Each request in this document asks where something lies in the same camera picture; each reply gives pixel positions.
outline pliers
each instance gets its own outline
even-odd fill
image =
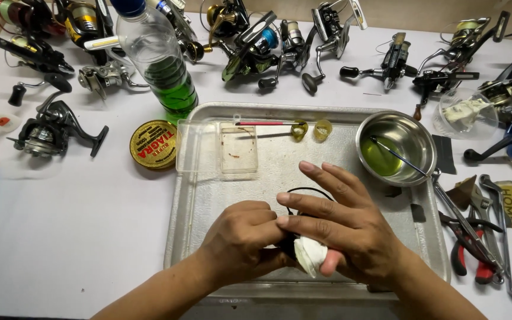
[[[465,267],[464,249],[466,249],[473,257],[480,261],[476,273],[476,282],[479,284],[488,284],[491,282],[495,274],[495,265],[489,261],[479,249],[471,242],[471,238],[467,235],[459,225],[459,220],[451,218],[443,213],[440,214],[440,221],[446,224],[454,233],[457,238],[451,253],[452,268],[459,276],[465,276],[467,269]],[[483,228],[491,228],[497,232],[503,232],[499,226],[492,222],[482,219],[476,219],[473,214],[473,208],[467,221],[476,230],[476,233],[481,237],[484,233]]]

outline green liquid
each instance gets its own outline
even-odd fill
[[[377,137],[377,140],[394,152],[401,154],[396,145],[389,139]],[[382,177],[394,175],[402,167],[402,160],[392,155],[378,143],[371,141],[368,137],[361,141],[361,153],[369,167]]]
[[[152,63],[143,78],[165,111],[175,118],[186,118],[199,102],[195,85],[182,59],[168,56]]]

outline forearm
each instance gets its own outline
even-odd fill
[[[431,320],[487,320],[414,252],[409,251],[404,258],[409,260],[410,268],[396,278],[391,288],[415,316]]]
[[[156,273],[91,320],[178,319],[215,289],[202,272],[203,264],[202,257],[195,253]]]

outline plastic bottle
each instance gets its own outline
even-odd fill
[[[111,0],[111,4],[119,14],[116,33],[126,55],[165,111],[187,117],[199,99],[169,20],[146,0]]]

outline stainless steel bowl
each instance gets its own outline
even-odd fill
[[[428,176],[436,168],[436,145],[428,130],[407,114],[397,111],[381,111],[365,119],[361,123],[356,136],[357,153],[363,166],[379,180],[397,187],[412,187],[421,184],[428,178],[397,159],[398,167],[391,175],[382,176],[376,172],[368,164],[368,162],[373,164],[374,160],[370,158],[367,161],[361,148],[362,144],[369,143],[371,135],[376,136],[379,140],[386,139],[385,141],[394,144],[395,149],[397,149],[395,151],[398,154],[426,172]],[[389,159],[386,157],[389,156],[391,161],[394,160],[394,156],[387,150],[382,148],[381,150],[381,154],[386,159]]]

